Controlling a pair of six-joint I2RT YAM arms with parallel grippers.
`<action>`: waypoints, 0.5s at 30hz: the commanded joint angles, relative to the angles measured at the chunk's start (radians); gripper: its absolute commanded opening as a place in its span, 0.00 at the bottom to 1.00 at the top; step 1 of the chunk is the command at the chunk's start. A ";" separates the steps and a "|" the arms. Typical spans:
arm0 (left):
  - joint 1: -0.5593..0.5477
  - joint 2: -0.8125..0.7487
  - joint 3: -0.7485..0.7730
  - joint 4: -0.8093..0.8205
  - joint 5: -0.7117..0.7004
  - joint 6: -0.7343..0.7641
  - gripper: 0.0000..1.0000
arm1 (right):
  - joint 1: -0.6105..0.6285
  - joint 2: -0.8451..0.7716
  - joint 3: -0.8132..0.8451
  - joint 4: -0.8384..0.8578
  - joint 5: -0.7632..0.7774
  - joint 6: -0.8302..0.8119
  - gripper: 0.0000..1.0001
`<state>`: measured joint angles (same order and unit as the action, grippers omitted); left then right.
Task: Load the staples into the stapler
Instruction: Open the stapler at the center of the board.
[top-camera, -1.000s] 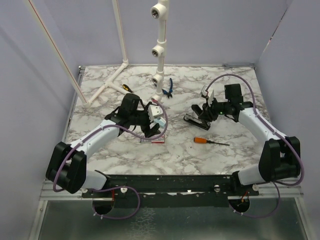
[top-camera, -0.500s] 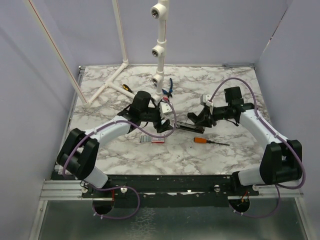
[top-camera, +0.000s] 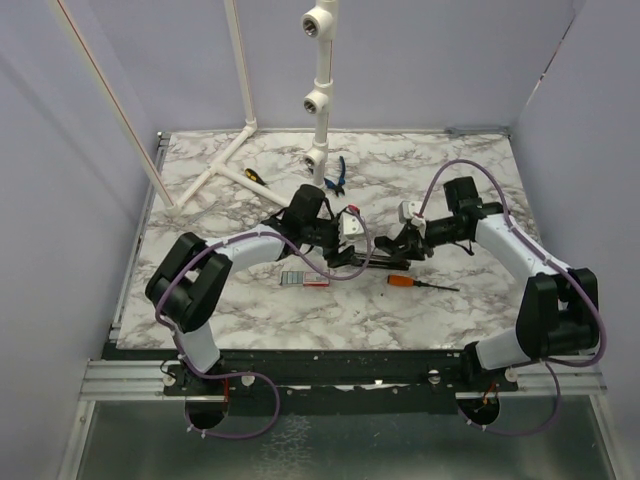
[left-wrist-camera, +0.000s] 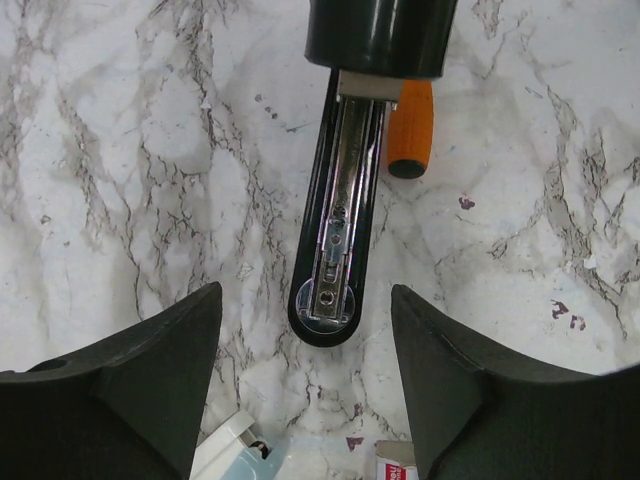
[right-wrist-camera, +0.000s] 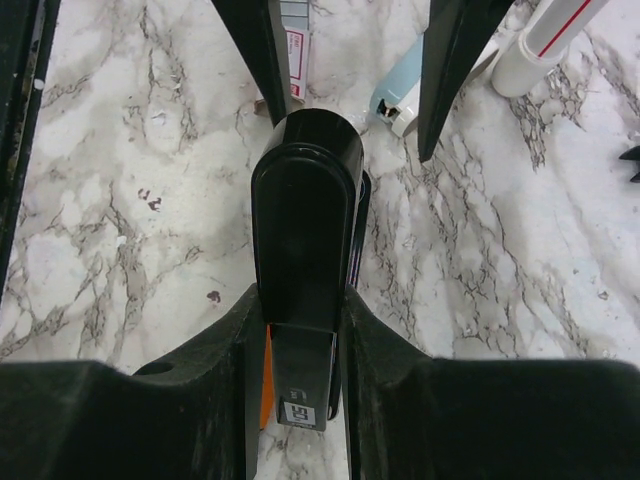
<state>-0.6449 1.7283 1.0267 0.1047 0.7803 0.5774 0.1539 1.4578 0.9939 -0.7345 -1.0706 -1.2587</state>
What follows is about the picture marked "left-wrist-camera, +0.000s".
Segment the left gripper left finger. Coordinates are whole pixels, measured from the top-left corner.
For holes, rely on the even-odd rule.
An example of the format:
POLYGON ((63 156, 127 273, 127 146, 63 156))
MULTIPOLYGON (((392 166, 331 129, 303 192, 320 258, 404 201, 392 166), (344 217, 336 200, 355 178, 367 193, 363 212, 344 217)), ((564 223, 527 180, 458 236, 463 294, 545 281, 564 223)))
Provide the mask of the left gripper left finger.
POLYGON ((214 282, 87 347, 2 372, 2 478, 189 478, 221 320, 214 282))

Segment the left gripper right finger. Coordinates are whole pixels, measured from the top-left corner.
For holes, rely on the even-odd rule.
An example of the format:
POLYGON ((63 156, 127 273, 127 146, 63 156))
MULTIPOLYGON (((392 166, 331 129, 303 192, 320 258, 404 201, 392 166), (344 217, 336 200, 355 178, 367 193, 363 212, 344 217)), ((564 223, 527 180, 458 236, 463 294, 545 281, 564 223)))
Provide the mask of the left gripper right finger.
POLYGON ((590 375, 512 350, 410 288, 391 320, 423 479, 635 479, 639 370, 590 375))

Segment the black stapler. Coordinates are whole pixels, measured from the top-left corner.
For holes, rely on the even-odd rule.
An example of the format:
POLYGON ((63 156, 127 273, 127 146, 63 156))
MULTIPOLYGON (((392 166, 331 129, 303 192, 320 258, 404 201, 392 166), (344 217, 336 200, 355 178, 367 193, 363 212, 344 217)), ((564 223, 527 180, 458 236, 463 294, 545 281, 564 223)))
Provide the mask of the black stapler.
POLYGON ((339 91, 332 70, 288 301, 305 343, 331 348, 358 328, 387 104, 339 91))

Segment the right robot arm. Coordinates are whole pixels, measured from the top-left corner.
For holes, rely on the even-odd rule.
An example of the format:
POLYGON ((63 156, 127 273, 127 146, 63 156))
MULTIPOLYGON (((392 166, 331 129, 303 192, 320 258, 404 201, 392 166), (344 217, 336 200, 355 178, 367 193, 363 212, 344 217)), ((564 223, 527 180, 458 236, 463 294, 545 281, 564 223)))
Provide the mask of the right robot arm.
POLYGON ((443 75, 456 0, 315 0, 305 58, 365 75, 443 75))

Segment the red white staple box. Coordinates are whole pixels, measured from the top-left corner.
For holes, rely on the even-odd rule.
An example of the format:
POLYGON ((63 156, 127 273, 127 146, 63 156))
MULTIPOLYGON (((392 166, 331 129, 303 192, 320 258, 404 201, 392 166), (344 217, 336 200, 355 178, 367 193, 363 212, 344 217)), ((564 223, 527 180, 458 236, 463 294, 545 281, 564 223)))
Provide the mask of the red white staple box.
POLYGON ((418 480, 414 447, 411 441, 375 442, 377 480, 418 480))

